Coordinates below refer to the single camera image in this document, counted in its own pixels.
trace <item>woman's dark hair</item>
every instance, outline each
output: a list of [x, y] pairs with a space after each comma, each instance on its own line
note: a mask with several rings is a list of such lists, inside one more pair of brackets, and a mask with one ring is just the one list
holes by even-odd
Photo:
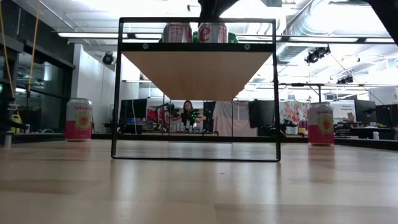
[[183, 108], [183, 110], [184, 110], [184, 113], [185, 113], [185, 114], [189, 114], [189, 111], [187, 111], [187, 110], [185, 109], [185, 104], [186, 104], [186, 103], [189, 103], [189, 104], [191, 105], [191, 110], [192, 110], [192, 109], [193, 109], [192, 102], [189, 101], [189, 100], [187, 100], [187, 101], [185, 101], [184, 104], [182, 105], [182, 108]]

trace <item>ceiling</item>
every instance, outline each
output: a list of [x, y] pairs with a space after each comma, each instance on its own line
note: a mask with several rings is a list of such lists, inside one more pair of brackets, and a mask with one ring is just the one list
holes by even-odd
[[[35, 14], [35, 1], [14, 0]], [[130, 17], [197, 17], [196, 0], [41, 0], [40, 19], [59, 32], [117, 32], [118, 19]], [[224, 13], [225, 17], [275, 17], [278, 33], [288, 35], [389, 36], [370, 7], [334, 6], [329, 0], [284, 0], [281, 9], [269, 8], [260, 0], [240, 0]], [[129, 32], [161, 33], [165, 24], [128, 24]], [[229, 29], [238, 34], [251, 33], [258, 24], [236, 24]], [[85, 50], [99, 58], [115, 51], [115, 40], [89, 40]], [[332, 44], [331, 55], [307, 65], [304, 58], [316, 45], [299, 47], [279, 44], [278, 52], [293, 57], [278, 66], [280, 82], [336, 83], [340, 77], [367, 74], [369, 68], [398, 58], [396, 45]], [[268, 60], [253, 76], [252, 82], [272, 81], [272, 61]]]

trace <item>black metal frame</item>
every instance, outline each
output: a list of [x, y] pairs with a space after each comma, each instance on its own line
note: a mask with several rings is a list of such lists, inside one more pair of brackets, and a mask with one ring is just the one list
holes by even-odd
[[[123, 31], [125, 23], [138, 22], [253, 22], [272, 24], [272, 41], [266, 44], [201, 44], [201, 43], [123, 43]], [[116, 59], [116, 77], [114, 92], [114, 109], [112, 125], [112, 146], [111, 157], [113, 159], [158, 159], [158, 160], [186, 160], [186, 161], [247, 161], [247, 162], [279, 162], [280, 153], [280, 120], [279, 116], [279, 81], [277, 71], [276, 56], [276, 20], [275, 19], [200, 19], [197, 17], [122, 17], [119, 20], [118, 32], [118, 54]], [[181, 158], [181, 157], [119, 157], [116, 155], [116, 143], [118, 140], [118, 114], [119, 114], [119, 94], [121, 83], [121, 59], [123, 51], [211, 51], [211, 52], [272, 52], [274, 67], [274, 102], [275, 102], [275, 129], [276, 129], [276, 158], [275, 159], [210, 159], [210, 158]]]

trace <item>can label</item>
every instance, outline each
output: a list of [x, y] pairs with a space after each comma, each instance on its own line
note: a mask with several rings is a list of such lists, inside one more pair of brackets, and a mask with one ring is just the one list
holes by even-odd
[[228, 29], [222, 23], [203, 23], [198, 35], [200, 43], [228, 43]]
[[190, 24], [168, 23], [163, 30], [163, 43], [192, 43]]
[[308, 109], [308, 142], [334, 144], [333, 108], [330, 105], [310, 105]]
[[93, 107], [89, 103], [72, 102], [67, 104], [65, 139], [91, 139]]

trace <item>woman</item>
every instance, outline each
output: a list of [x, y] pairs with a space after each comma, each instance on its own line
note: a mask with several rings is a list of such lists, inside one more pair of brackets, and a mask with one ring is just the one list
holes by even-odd
[[[192, 102], [187, 100], [183, 104], [183, 112], [176, 118], [173, 119], [173, 121], [176, 121], [181, 118], [181, 122], [184, 123], [184, 126], [187, 125], [187, 121], [190, 120], [190, 113], [193, 111], [193, 106]], [[201, 121], [206, 120], [206, 117], [203, 116], [202, 114], [198, 114], [198, 116], [195, 118], [195, 123], [200, 123]]]

